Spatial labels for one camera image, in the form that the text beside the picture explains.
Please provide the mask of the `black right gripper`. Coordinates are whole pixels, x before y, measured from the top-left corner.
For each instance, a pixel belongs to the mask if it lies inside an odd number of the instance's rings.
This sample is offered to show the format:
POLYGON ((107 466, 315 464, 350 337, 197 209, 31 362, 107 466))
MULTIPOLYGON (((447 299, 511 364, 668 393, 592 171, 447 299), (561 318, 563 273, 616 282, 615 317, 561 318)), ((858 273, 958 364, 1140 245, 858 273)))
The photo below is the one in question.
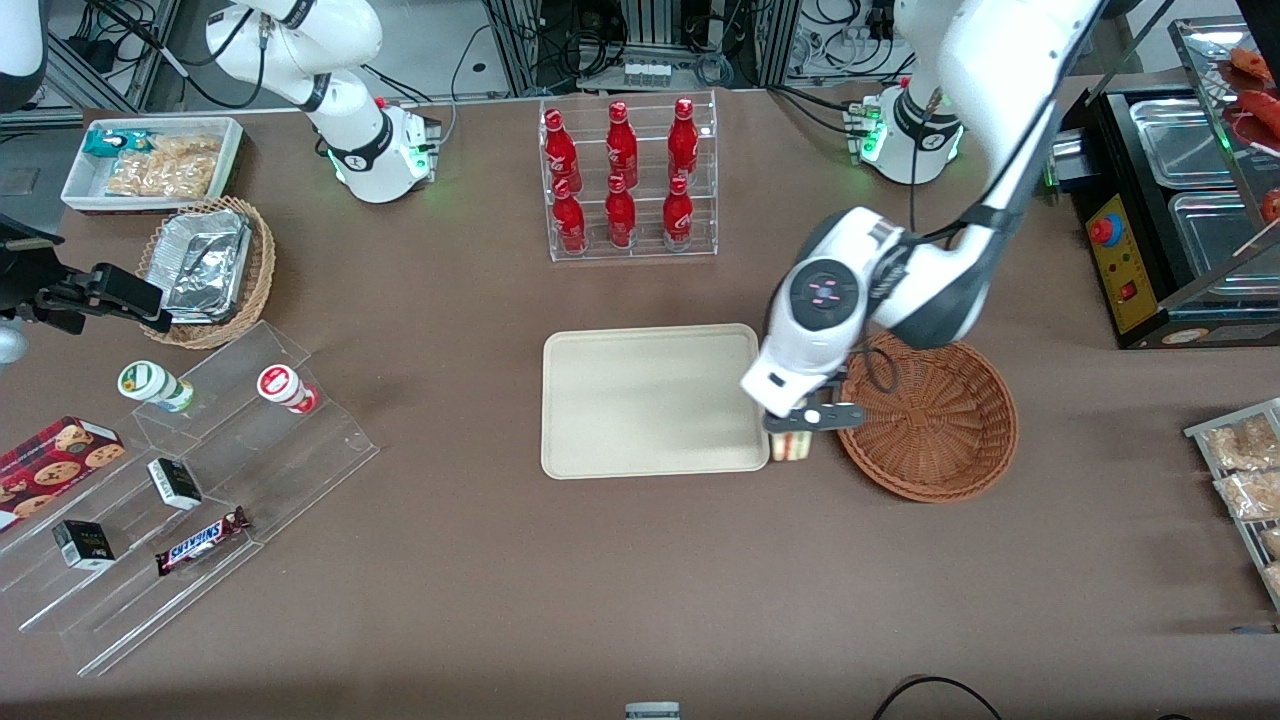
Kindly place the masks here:
POLYGON ((123 268, 100 263, 90 272, 90 296, 76 283, 55 247, 65 240, 1 215, 1 310, 4 319, 45 323, 79 334, 84 318, 114 315, 157 333, 172 328, 163 291, 123 268))

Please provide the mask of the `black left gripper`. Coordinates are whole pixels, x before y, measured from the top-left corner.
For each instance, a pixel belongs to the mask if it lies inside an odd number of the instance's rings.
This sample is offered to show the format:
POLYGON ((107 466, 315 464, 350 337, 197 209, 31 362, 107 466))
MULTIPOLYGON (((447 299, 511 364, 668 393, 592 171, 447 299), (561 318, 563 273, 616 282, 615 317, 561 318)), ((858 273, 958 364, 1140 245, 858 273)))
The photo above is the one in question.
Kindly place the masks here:
POLYGON ((813 400, 792 407, 783 416, 765 413, 763 427, 771 434, 854 429, 867 419, 856 404, 818 404, 813 400))

